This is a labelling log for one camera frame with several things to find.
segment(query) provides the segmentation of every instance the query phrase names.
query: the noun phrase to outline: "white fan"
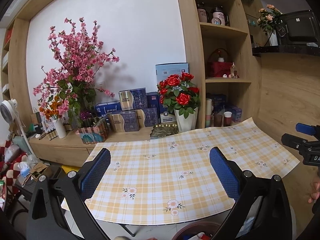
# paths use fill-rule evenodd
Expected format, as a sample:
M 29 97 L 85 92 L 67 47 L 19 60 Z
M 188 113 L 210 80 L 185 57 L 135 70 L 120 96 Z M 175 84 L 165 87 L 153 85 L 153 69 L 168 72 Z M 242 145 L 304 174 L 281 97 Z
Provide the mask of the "white fan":
M 4 100 L 1 105 L 0 105 L 0 112 L 3 117 L 3 119 L 8 123 L 11 124 L 14 120 L 17 121 L 19 128 L 21 130 L 21 133 L 29 147 L 30 152 L 34 155 L 35 153 L 33 152 L 30 143 L 27 139 L 27 136 L 23 130 L 20 118 L 19 118 L 19 112 L 17 110 L 18 102 L 15 99 L 11 100 Z

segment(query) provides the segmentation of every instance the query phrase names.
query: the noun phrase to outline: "human hand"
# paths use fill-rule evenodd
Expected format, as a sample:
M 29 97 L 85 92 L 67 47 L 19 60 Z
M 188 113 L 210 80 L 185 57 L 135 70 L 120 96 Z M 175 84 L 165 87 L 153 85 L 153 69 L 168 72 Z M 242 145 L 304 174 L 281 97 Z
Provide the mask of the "human hand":
M 308 199 L 308 203 L 312 203 L 317 200 L 320 196 L 320 177 L 316 175 L 313 180 L 310 182 L 311 193 L 310 198 Z

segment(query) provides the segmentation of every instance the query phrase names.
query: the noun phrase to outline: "silver screw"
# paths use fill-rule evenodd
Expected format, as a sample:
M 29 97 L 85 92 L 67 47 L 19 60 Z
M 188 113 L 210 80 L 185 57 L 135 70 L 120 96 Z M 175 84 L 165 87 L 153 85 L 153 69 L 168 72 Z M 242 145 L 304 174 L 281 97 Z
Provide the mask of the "silver screw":
M 45 176 L 44 175 L 40 176 L 39 181 L 44 181 L 44 180 L 45 180 Z
M 250 178 L 252 176 L 252 172 L 251 171 L 244 171 L 243 175 L 247 178 Z
M 69 178 L 73 178 L 75 175 L 76 175 L 76 172 L 75 172 L 75 171 L 70 171 L 70 172 L 68 173 L 68 177 L 69 177 Z
M 275 181 L 281 181 L 281 177 L 279 175 L 275 175 L 273 178 L 275 179 Z

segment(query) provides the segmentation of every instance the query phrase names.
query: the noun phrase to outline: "small white vase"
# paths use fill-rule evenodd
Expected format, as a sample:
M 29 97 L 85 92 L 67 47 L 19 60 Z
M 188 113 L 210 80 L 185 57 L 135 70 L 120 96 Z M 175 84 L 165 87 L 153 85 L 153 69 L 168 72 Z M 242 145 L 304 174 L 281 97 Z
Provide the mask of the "small white vase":
M 61 118 L 58 118 L 57 120 L 53 120 L 53 124 L 54 124 L 54 127 L 57 131 L 59 138 L 60 139 L 65 138 L 67 136 L 67 133 L 66 133 L 66 129 L 64 128 L 64 126 L 62 124 Z
M 278 45 L 278 38 L 277 38 L 276 30 L 273 30 L 269 42 L 270 42 L 271 46 L 277 46 Z
M 198 107 L 195 109 L 193 114 L 189 113 L 189 116 L 187 119 L 185 119 L 183 115 L 179 115 L 179 110 L 174 110 L 174 114 L 177 119 L 179 132 L 186 132 L 186 131 L 194 130 L 196 128 Z

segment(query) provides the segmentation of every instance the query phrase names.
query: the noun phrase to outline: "tablecloth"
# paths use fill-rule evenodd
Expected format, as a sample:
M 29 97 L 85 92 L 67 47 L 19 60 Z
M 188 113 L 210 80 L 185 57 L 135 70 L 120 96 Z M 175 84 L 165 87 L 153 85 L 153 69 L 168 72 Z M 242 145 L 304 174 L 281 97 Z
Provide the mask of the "tablecloth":
M 210 164 L 215 146 L 257 177 L 284 177 L 299 163 L 251 118 L 154 140 L 98 143 L 87 161 L 105 147 L 111 164 L 85 203 L 98 220 L 130 225 L 181 223 L 226 211 L 234 200 Z M 68 209 L 65 201 L 62 207 Z

